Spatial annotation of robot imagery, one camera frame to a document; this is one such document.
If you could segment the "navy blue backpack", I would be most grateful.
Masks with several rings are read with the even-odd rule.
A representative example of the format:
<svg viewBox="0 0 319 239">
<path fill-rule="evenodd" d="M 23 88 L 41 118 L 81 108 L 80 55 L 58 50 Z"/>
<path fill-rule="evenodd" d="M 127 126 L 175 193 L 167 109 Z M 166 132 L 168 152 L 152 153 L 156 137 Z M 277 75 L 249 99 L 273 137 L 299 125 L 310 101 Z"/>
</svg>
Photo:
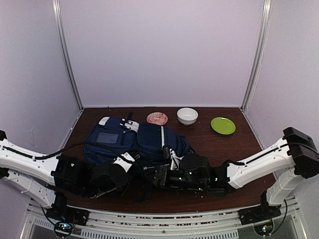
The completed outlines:
<svg viewBox="0 0 319 239">
<path fill-rule="evenodd" d="M 169 166 L 163 156 L 164 145 L 169 145 L 179 157 L 194 153 L 184 136 L 166 126 L 139 123 L 131 116 L 103 117 L 85 138 L 83 154 L 86 161 L 101 165 L 111 160 L 115 151 L 131 153 L 136 162 L 128 171 L 128 184 L 119 192 L 124 193 L 131 180 L 141 177 L 146 186 L 145 194 L 136 201 L 143 202 L 152 196 L 155 167 Z"/>
</svg>

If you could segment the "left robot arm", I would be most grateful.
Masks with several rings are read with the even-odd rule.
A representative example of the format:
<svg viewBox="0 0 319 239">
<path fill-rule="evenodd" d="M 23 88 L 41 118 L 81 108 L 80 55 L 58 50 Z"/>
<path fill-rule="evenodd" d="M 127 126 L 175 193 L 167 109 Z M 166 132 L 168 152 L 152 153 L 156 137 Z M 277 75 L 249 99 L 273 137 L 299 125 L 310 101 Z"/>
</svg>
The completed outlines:
<svg viewBox="0 0 319 239">
<path fill-rule="evenodd" d="M 90 163 L 63 154 L 40 154 L 11 143 L 0 132 L 0 179 L 26 194 L 61 221 L 77 218 L 67 206 L 67 198 L 53 186 L 84 198 L 96 199 L 121 191 L 128 184 L 128 171 L 135 163 L 129 152 L 114 152 L 101 164 Z"/>
</svg>

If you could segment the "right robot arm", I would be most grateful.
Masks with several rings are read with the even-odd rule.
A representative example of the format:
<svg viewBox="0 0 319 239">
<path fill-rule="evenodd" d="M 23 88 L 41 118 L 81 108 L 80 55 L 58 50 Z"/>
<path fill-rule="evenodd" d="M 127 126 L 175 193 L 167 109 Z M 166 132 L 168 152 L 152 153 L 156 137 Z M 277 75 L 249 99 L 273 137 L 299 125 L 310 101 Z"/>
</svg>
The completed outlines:
<svg viewBox="0 0 319 239">
<path fill-rule="evenodd" d="M 210 166 L 205 156 L 189 153 L 178 158 L 173 150 L 164 148 L 170 162 L 155 167 L 153 184 L 224 196 L 283 169 L 276 182 L 262 193 L 259 205 L 238 212 L 243 225 L 278 217 L 282 203 L 296 186 L 319 173 L 319 153 L 313 139 L 293 127 L 284 129 L 283 133 L 282 138 L 265 150 L 240 161 L 227 160 L 219 167 Z"/>
</svg>

